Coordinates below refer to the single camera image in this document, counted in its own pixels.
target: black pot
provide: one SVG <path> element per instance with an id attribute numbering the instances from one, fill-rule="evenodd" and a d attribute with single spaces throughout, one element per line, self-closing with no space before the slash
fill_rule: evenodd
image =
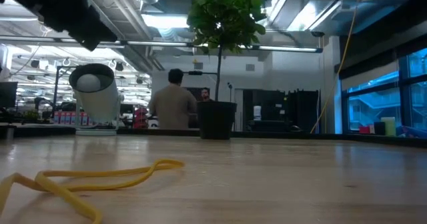
<path id="1" fill-rule="evenodd" d="M 236 107 L 236 103 L 222 101 L 197 103 L 200 137 L 202 139 L 230 139 Z"/>

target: plant stem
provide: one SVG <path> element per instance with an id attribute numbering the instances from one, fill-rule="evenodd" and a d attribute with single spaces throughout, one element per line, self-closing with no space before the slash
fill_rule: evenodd
<path id="1" fill-rule="evenodd" d="M 216 71 L 216 86 L 215 86 L 215 101 L 218 101 L 218 93 L 220 92 L 220 81 L 221 81 L 221 58 L 222 56 L 222 45 L 218 50 L 218 68 Z"/>

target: wooden table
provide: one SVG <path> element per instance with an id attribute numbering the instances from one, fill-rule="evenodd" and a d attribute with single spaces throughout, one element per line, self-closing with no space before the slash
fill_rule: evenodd
<path id="1" fill-rule="evenodd" d="M 345 141 L 195 137 L 46 137 L 0 143 L 0 177 L 185 161 L 121 191 L 79 195 L 103 223 L 427 223 L 427 152 Z M 67 180 L 113 183 L 129 177 Z M 16 185 L 0 223 L 90 223 L 49 194 Z"/>

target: yellow rubber band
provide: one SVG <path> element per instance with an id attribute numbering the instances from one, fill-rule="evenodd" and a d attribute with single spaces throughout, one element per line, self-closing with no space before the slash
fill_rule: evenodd
<path id="1" fill-rule="evenodd" d="M 102 213 L 84 200 L 80 199 L 73 192 L 75 191 L 104 191 L 133 187 L 147 180 L 154 171 L 183 167 L 181 161 L 169 159 L 157 160 L 151 167 L 136 169 L 126 169 L 119 171 L 40 171 L 34 180 L 24 177 L 19 173 L 10 175 L 0 183 L 0 217 L 5 208 L 7 197 L 14 183 L 23 185 L 35 191 L 50 192 L 68 204 L 78 213 L 92 220 L 93 224 L 100 224 Z M 48 177 L 115 177 L 121 175 L 135 175 L 145 173 L 142 177 L 133 181 L 118 183 L 113 185 L 58 185 Z"/>

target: brown shirt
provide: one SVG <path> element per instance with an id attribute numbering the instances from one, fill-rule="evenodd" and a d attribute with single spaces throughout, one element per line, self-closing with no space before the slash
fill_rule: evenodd
<path id="1" fill-rule="evenodd" d="M 157 115 L 160 129 L 188 129 L 190 113 L 195 113 L 197 101 L 186 89 L 178 85 L 168 85 L 154 94 L 148 108 Z"/>

